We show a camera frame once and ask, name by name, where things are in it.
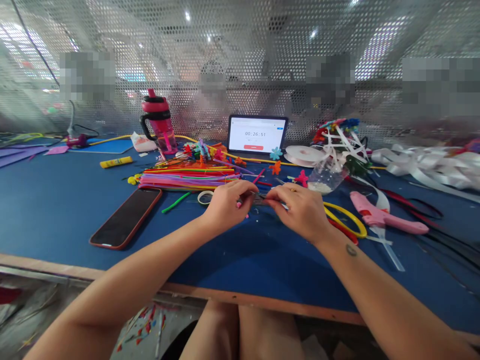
wooden table edge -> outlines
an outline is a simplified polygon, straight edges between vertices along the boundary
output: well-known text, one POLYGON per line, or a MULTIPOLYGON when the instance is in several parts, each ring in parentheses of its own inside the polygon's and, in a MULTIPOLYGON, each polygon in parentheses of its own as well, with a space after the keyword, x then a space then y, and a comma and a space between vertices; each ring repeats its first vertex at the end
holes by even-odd
MULTIPOLYGON (((55 262, 37 260, 29 257, 0 254, 0 266, 17 268, 25 271, 39 272, 47 275, 57 275, 79 280, 94 281, 105 271, 88 267, 64 265, 55 262)), ((183 285, 167 282, 159 290, 177 296, 216 300, 242 306, 255 306, 263 309, 307 316, 311 318, 330 320, 340 323, 366 326, 361 315, 356 312, 335 310, 326 307, 306 305, 271 297, 250 295, 231 291, 215 290, 204 287, 183 285)), ((455 331, 473 346, 480 347, 480 335, 464 331, 455 331)))

clear plastic cup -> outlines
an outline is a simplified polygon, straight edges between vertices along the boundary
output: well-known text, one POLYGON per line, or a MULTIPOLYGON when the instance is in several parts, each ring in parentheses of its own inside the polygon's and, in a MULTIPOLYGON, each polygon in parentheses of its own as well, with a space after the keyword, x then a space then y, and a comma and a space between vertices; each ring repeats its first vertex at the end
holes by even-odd
POLYGON ((308 177, 308 188, 322 195, 330 194, 347 177, 349 171, 331 157, 319 162, 308 177))

tape roll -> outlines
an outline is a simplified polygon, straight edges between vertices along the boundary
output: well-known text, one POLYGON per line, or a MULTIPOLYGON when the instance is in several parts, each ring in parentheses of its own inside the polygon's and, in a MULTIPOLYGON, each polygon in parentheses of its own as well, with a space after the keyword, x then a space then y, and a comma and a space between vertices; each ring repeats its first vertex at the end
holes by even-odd
POLYGON ((285 149, 285 159, 304 168, 314 168, 325 157, 325 152, 314 147, 294 145, 285 149))
POLYGON ((212 201, 213 196, 214 196, 213 191, 205 190, 205 191, 202 191, 201 193, 199 193, 198 197, 196 199, 200 204, 208 205, 208 204, 210 204, 210 201, 212 201))

red phone case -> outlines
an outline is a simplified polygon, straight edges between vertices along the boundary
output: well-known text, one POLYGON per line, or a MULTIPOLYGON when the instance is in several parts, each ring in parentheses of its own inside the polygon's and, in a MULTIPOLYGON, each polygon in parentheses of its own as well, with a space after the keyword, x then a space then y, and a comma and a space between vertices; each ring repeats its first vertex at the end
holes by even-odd
POLYGON ((140 220, 137 222, 137 224, 135 225, 135 227, 133 228, 133 230, 130 232, 130 234, 126 237, 125 241, 122 242, 120 245, 118 246, 105 246, 105 245, 102 245, 102 244, 99 244, 99 243, 94 243, 92 242, 92 238, 98 234, 98 232, 100 230, 102 230, 103 226, 109 222, 109 220, 117 213, 117 211, 135 194, 135 192, 137 190, 135 190, 124 202, 122 205, 120 205, 120 207, 108 218, 107 221, 105 221, 105 223, 100 226, 100 228, 91 236, 90 240, 88 241, 90 244, 92 244, 93 246, 96 246, 96 247, 99 247, 99 248, 104 248, 104 249, 110 249, 110 250, 121 250, 123 249, 124 247, 127 246, 127 244, 130 242, 130 240, 132 240, 132 238, 134 237, 135 233, 137 232, 137 230, 140 228, 140 226, 142 225, 142 223, 144 222, 144 220, 147 218, 147 216, 150 214, 150 212, 152 211, 152 209, 154 208, 155 204, 158 203, 158 201, 160 200, 160 198, 162 197, 162 190, 161 189, 158 189, 158 195, 156 196, 156 198, 152 201, 151 205, 148 207, 148 209, 145 211, 145 213, 143 214, 143 216, 140 218, 140 220))

perforated metal screen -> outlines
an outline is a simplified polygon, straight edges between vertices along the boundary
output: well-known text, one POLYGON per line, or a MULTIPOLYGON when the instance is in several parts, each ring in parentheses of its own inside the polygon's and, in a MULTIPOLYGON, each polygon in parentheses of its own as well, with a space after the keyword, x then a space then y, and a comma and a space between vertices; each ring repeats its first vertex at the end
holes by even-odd
MULTIPOLYGON (((286 140, 360 118, 373 148, 405 129, 447 138, 478 118, 402 112, 402 58, 480 57, 478 0, 17 0, 57 76, 68 52, 114 54, 110 100, 75 101, 75 122, 102 136, 141 132, 140 103, 155 88, 178 134, 225 140, 230 114, 287 116, 286 140), (348 55, 354 97, 312 104, 307 58, 348 55)), ((10 0, 0 0, 0 127, 65 131, 71 107, 30 44, 10 0)))

